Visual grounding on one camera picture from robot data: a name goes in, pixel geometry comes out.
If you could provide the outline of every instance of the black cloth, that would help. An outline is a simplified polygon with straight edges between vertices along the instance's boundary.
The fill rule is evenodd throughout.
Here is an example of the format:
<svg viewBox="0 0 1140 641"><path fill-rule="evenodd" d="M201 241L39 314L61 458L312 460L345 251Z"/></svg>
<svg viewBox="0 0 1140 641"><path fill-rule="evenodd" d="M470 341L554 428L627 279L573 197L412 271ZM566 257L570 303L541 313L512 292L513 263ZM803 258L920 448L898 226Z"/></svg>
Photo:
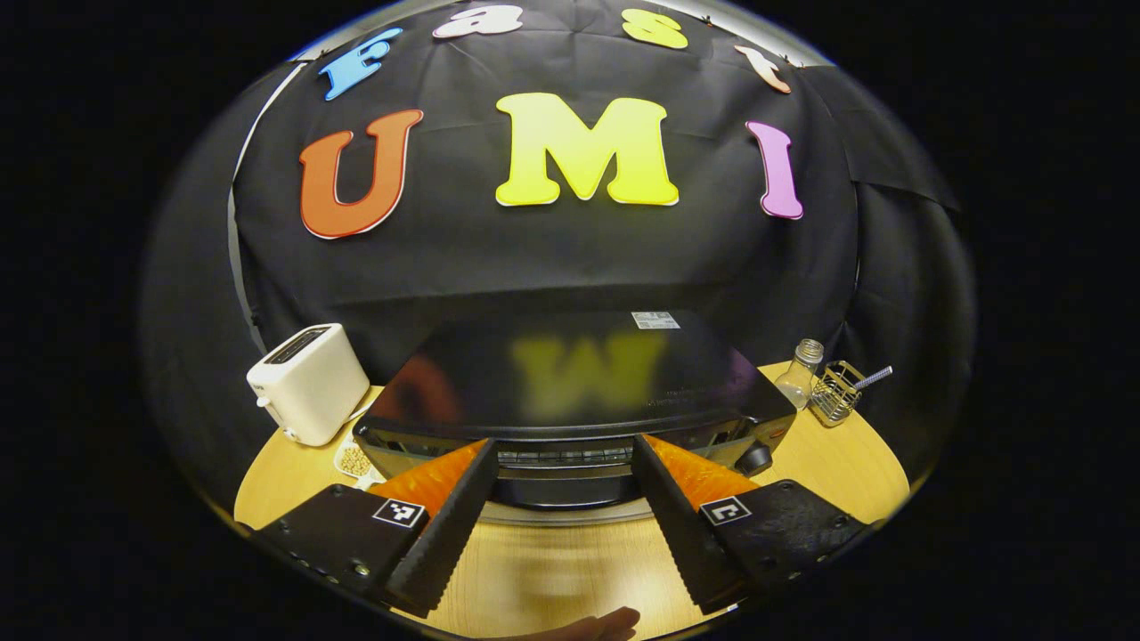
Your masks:
<svg viewBox="0 0 1140 641"><path fill-rule="evenodd" d="M684 50L628 38L620 11L636 5L520 2L522 29L448 42L431 31L455 9L425 11L400 21L382 67L332 102L320 68L391 25L302 68L266 111L234 182L241 286L266 346L341 323L382 384L446 320L689 308L756 364L785 360L811 336L826 344L826 359L864 374L893 365L861 411L909 477L921 477L955 420L976 326L950 189L897 120L842 72L765 52L792 88L779 94L733 49L749 42L684 14L645 6L682 24ZM223 506L274 429L244 382L258 352L227 281L226 172L266 91L290 67L243 96L223 116L231 129L212 133L188 161L155 241L153 260L165 263L149 269L142 324L152 396L176 452ZM579 201L549 163L556 202L499 205L511 117L495 103L539 91L560 96L588 125L614 98L662 105L679 202L619 204L602 187ZM364 128L407 108L425 115L409 133L394 211L356 236L310 234L299 209L301 151L352 131L337 186L340 200L353 202L372 180ZM764 167L747 121L791 138L801 219L760 210Z"/></svg>

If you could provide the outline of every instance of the letter u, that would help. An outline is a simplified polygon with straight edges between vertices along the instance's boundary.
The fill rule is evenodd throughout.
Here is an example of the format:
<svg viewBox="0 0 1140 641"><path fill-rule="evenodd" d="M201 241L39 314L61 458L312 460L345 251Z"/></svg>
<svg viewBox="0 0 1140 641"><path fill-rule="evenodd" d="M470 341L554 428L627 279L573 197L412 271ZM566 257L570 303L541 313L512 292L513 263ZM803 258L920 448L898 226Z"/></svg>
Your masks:
<svg viewBox="0 0 1140 641"><path fill-rule="evenodd" d="M340 238L372 229L400 202L408 149L408 130L423 120L420 109L405 109L376 119L365 131L376 139L372 188L355 203L336 196L341 151L352 140L351 131L337 131L301 152L301 220L314 236Z"/></svg>

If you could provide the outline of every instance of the letter m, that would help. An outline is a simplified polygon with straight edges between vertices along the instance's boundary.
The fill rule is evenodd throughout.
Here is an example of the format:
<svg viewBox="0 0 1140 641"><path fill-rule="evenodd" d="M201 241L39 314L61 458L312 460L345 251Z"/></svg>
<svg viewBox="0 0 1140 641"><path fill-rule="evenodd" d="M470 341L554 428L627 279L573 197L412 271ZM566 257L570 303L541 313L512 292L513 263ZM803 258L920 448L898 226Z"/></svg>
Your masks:
<svg viewBox="0 0 1140 641"><path fill-rule="evenodd" d="M673 205L677 187L669 182L661 147L657 103L618 98L605 107L593 129L554 94L514 94L496 106L511 115L511 176L495 198L508 206L553 203L559 185L546 176L546 154L562 170L581 200L594 196L602 175L617 156L618 175L606 186L619 203Z"/></svg>

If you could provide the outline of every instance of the bowl of grains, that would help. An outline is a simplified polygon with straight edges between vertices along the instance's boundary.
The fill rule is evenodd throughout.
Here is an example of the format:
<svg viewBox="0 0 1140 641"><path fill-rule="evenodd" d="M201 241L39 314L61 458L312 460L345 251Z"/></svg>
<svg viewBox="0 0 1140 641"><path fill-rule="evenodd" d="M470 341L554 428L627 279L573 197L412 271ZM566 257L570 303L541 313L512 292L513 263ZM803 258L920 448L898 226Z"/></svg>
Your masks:
<svg viewBox="0 0 1140 641"><path fill-rule="evenodd" d="M374 484L384 482L384 477L372 465L372 461L365 456L364 451L352 438L352 430L341 440L336 454L333 455L333 466L342 474L348 474L357 479L356 486L359 489L368 489Z"/></svg>

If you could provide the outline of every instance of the hand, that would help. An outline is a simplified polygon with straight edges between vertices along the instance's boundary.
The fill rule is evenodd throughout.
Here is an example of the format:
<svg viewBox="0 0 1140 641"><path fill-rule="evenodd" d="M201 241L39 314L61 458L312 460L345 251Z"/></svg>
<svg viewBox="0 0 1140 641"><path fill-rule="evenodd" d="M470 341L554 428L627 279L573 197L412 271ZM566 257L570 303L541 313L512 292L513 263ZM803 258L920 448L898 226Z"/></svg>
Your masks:
<svg viewBox="0 0 1140 641"><path fill-rule="evenodd" d="M598 618L580 618L570 625L520 636L499 636L484 641L629 641L641 620L641 612L633 608L618 608Z"/></svg>

